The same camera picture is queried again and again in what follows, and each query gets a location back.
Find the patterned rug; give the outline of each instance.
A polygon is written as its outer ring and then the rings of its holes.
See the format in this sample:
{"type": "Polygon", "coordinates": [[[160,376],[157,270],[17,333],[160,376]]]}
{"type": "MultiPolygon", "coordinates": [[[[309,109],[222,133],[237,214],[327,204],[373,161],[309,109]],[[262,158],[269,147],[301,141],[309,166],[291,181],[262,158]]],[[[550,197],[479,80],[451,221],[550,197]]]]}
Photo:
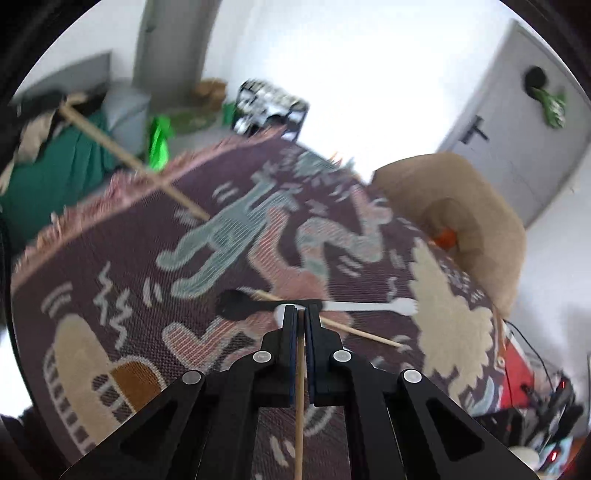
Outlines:
{"type": "MultiPolygon", "coordinates": [[[[326,316],[377,368],[417,368],[469,413],[496,409],[500,320],[484,292],[380,192],[273,132],[181,156],[163,175],[208,211],[203,223],[121,174],[68,210],[14,274],[18,347],[34,401],[74,462],[187,369],[213,372],[258,349],[272,313],[216,316],[217,296],[418,301],[418,313],[326,316]]],[[[341,408],[308,406],[306,478],[349,476],[341,408]]],[[[293,477],[294,410],[263,409],[252,477],[293,477]]]]}

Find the beige cushion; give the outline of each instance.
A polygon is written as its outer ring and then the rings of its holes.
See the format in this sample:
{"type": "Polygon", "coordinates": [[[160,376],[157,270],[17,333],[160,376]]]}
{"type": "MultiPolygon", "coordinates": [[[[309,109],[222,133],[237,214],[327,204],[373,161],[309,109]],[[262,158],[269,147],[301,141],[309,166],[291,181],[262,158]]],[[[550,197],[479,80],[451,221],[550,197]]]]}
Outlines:
{"type": "Polygon", "coordinates": [[[457,235],[449,251],[507,317],[525,257],[525,229],[507,202],[463,157],[439,153],[407,158],[377,170],[372,185],[392,207],[432,238],[457,235]]]}

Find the green plush toy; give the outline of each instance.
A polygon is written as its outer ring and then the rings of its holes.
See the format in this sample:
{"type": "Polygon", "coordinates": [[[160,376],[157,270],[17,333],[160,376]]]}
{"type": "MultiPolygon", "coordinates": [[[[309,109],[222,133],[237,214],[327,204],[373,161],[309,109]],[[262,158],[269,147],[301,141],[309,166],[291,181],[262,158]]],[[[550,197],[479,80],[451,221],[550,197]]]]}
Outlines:
{"type": "Polygon", "coordinates": [[[551,95],[544,89],[532,88],[536,100],[538,100],[544,109],[544,117],[548,126],[552,128],[564,128],[566,123],[566,95],[559,93],[551,95]]]}

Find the door handle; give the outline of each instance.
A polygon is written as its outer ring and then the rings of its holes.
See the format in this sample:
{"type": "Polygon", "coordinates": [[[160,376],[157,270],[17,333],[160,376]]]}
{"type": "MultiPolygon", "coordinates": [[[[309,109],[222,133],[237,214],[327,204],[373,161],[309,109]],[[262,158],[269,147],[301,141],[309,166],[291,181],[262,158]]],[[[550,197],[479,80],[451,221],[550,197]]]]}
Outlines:
{"type": "Polygon", "coordinates": [[[480,125],[482,122],[483,122],[482,117],[476,115],[474,117],[474,121],[472,122],[472,125],[470,126],[468,131],[465,133],[465,135],[462,137],[460,142],[462,142],[464,145],[468,145],[468,143],[470,143],[470,140],[472,140],[472,137],[474,136],[474,134],[480,135],[487,142],[490,141],[488,136],[482,130],[480,130],[480,125]]]}

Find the green blanket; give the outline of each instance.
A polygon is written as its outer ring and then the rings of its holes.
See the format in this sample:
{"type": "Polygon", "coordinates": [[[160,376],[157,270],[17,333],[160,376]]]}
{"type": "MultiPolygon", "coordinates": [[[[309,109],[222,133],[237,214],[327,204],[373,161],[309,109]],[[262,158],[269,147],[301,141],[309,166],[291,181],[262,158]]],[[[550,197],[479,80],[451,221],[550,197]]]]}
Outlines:
{"type": "MultiPolygon", "coordinates": [[[[106,130],[101,111],[88,120],[106,130]]],[[[61,213],[103,183],[118,165],[116,159],[76,127],[66,128],[33,164],[14,168],[7,192],[0,196],[2,217],[8,225],[13,253],[20,252],[61,213]]]]}

